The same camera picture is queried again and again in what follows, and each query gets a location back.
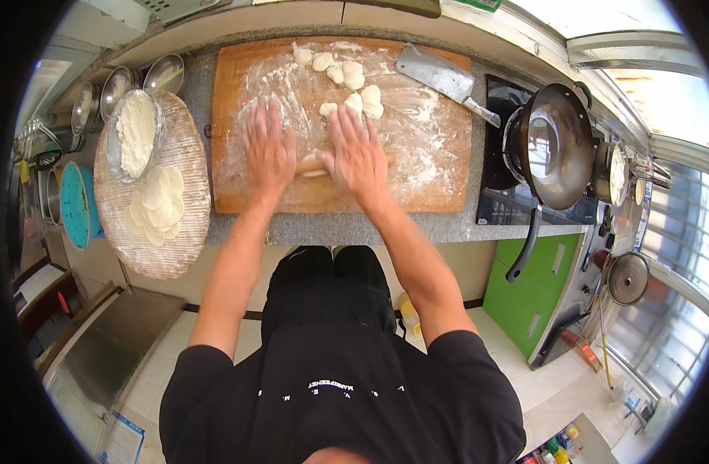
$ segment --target green cabinet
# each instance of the green cabinet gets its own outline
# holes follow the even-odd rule
[[[527,358],[563,292],[578,240],[578,234],[538,238],[514,283],[504,276],[525,239],[502,240],[496,248],[483,308]]]

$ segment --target hand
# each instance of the hand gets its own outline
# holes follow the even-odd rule
[[[280,114],[274,102],[259,99],[249,111],[249,124],[242,126],[246,151],[246,173],[252,195],[273,198],[275,203],[295,176],[295,131],[283,136]]]
[[[357,113],[339,106],[337,112],[329,116],[329,133],[336,156],[326,152],[317,154],[340,189],[354,197],[364,211],[390,196],[386,154],[380,147],[372,121],[366,122],[367,130]]]

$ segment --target man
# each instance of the man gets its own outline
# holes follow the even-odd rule
[[[402,211],[372,121],[340,106],[335,156],[320,154],[341,190],[378,228],[419,313],[428,355],[394,334],[383,270],[366,246],[304,246],[269,284],[262,347],[233,365],[257,283],[267,225],[295,174],[295,134],[274,103],[243,128],[252,195],[213,265],[187,348],[162,400],[167,462],[514,462],[522,411],[463,309],[455,277]]]

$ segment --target knife handle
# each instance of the knife handle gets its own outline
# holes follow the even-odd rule
[[[495,128],[498,129],[501,127],[501,117],[499,117],[498,114],[494,113],[493,111],[488,110],[483,106],[480,106],[473,98],[466,98],[463,102],[463,106],[476,113],[482,119],[485,119],[487,123],[494,126]]]

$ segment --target wok handle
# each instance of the wok handle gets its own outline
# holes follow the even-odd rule
[[[587,111],[591,110],[591,90],[589,90],[589,87],[587,87],[586,84],[584,84],[581,81],[576,81],[573,83],[573,87],[578,87],[582,89],[582,92],[584,92],[584,95],[587,98]]]
[[[540,220],[542,219],[542,205],[538,203],[538,206],[533,209],[530,215],[530,230],[527,231],[527,239],[525,240],[525,245],[522,246],[522,251],[519,252],[519,256],[514,261],[514,264],[509,268],[505,277],[507,282],[514,283],[519,277],[519,274],[527,265],[530,260],[530,255],[533,254],[535,249],[535,243],[538,240],[538,233],[540,232]]]
[[[482,119],[484,119],[487,123],[494,126],[495,128],[498,129],[501,127],[501,117],[493,111],[488,110],[483,106],[480,106],[473,98],[466,98],[463,102],[463,106],[476,113],[478,116],[480,116]]]

